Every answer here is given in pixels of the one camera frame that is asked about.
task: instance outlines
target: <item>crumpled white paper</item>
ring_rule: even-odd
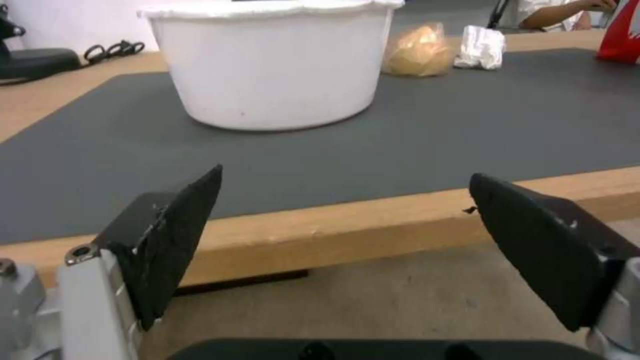
[[[502,66],[504,35],[497,30],[469,25],[465,27],[460,54],[453,66],[463,69],[496,70]]]

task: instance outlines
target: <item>white bowl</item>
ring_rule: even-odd
[[[186,111],[228,129],[318,126],[373,100],[403,0],[241,1],[148,6]]]

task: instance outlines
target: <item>black gripper pad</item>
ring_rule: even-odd
[[[200,241],[222,182],[218,165],[180,193],[146,193],[94,239],[118,259],[143,329],[164,314]]]
[[[591,327],[628,258],[640,250],[576,203],[474,174],[484,226],[571,331]]]

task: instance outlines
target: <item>wooden tabletop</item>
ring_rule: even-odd
[[[507,36],[508,51],[596,50],[602,31]],[[458,46],[458,39],[451,39]],[[19,86],[0,87],[0,142],[118,74],[166,71],[159,53],[119,59]],[[640,167],[524,181],[577,201],[603,221],[640,214]],[[395,256],[489,239],[466,189],[211,220],[182,285]],[[47,286],[67,250],[94,234],[0,246],[0,257],[36,265]]]

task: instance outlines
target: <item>gray mat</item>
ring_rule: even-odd
[[[96,233],[217,163],[216,217],[638,165],[639,68],[574,49],[505,65],[383,76],[365,112],[290,133],[201,125],[164,73],[114,78],[0,144],[0,243]]]

